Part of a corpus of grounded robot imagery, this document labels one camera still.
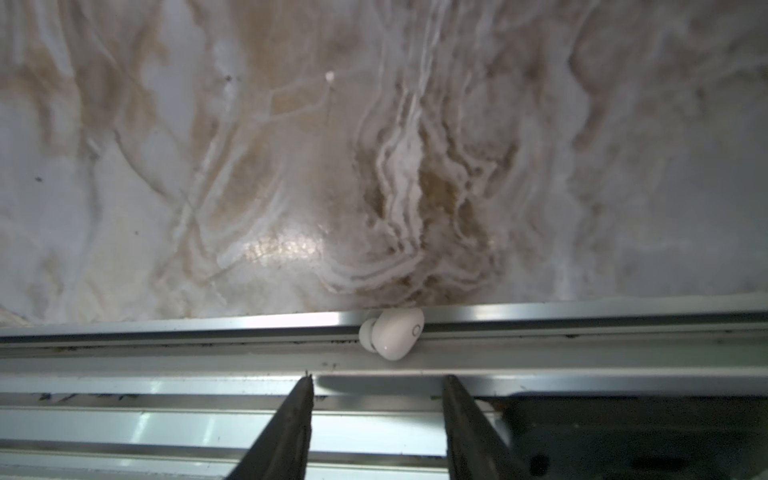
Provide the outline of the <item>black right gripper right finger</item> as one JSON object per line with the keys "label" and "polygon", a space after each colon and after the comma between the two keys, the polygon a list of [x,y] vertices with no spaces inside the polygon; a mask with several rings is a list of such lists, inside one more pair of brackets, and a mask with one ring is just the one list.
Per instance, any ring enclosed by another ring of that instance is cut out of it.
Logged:
{"label": "black right gripper right finger", "polygon": [[454,375],[443,378],[442,405],[451,479],[531,478]]}

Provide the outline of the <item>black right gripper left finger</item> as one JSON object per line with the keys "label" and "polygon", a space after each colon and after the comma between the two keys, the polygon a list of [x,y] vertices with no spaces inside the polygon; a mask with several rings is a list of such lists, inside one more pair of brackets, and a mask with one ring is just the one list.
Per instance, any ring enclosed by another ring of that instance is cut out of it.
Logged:
{"label": "black right gripper left finger", "polygon": [[313,406],[313,379],[307,375],[295,384],[226,479],[304,479]]}

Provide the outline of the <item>white earbud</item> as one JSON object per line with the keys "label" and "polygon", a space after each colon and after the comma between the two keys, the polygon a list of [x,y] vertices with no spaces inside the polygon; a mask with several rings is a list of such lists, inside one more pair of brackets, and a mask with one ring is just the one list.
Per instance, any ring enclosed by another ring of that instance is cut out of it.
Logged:
{"label": "white earbud", "polygon": [[361,325],[358,339],[368,352],[399,361],[412,350],[424,325],[425,315],[419,308],[385,310]]}

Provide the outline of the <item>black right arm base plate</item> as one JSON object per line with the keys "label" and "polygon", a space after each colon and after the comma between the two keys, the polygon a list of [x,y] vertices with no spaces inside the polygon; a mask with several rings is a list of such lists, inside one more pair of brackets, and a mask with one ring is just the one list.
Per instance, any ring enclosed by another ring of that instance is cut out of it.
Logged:
{"label": "black right arm base plate", "polygon": [[767,471],[767,401],[513,397],[502,410],[534,479],[753,479]]}

